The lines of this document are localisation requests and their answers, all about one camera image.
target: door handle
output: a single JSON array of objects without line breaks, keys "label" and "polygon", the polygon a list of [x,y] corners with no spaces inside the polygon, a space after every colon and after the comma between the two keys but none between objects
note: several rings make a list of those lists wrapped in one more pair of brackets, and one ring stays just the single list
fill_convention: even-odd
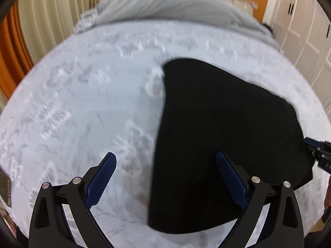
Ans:
[{"label": "door handle", "polygon": [[328,32],[327,32],[327,34],[326,34],[326,37],[327,37],[327,38],[329,37],[330,27],[331,27],[331,25],[329,24]]}]

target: gray blanket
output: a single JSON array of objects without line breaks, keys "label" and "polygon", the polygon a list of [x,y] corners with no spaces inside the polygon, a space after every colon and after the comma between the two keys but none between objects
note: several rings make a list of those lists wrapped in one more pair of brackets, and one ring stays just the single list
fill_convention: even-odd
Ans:
[{"label": "gray blanket", "polygon": [[80,33],[100,24],[129,19],[174,19],[209,24],[278,47],[268,29],[224,0],[102,0],[96,8],[82,14],[74,31]]}]

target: black object on bed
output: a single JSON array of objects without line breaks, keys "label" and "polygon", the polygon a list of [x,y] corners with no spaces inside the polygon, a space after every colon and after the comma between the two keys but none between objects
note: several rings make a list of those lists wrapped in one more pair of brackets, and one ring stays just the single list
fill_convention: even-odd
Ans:
[{"label": "black object on bed", "polygon": [[177,59],[163,68],[149,226],[182,234],[238,218],[241,208],[216,167],[222,150],[266,183],[287,180],[297,189],[312,179],[314,159],[284,99],[202,61]]}]

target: black t-shirt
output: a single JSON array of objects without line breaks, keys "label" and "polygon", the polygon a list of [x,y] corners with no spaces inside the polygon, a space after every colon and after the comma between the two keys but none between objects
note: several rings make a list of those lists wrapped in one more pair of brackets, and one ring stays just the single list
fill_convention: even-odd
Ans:
[{"label": "black t-shirt", "polygon": [[312,179],[294,108],[284,99],[194,59],[164,65],[166,102],[151,188],[150,227],[172,234],[236,219],[236,205],[217,167],[225,151],[250,176],[294,189]]}]

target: mattress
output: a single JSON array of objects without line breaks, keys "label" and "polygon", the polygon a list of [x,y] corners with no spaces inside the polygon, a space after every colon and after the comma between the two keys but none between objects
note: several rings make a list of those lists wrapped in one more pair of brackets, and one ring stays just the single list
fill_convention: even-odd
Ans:
[{"label": "mattress", "polygon": [[[99,25],[47,54],[0,117],[0,166],[12,180],[7,211],[26,236],[43,182],[66,184],[113,152],[117,169],[91,212],[116,248],[219,246],[234,221],[180,235],[147,225],[153,152],[165,100],[162,64],[178,57],[211,63],[284,98],[294,106],[304,136],[331,141],[320,101],[275,47],[186,21]],[[323,214],[328,185],[327,173],[317,165],[313,175],[295,191],[305,234]],[[249,244],[257,240],[267,210],[265,206]],[[68,208],[66,215],[77,243],[84,246]]]}]

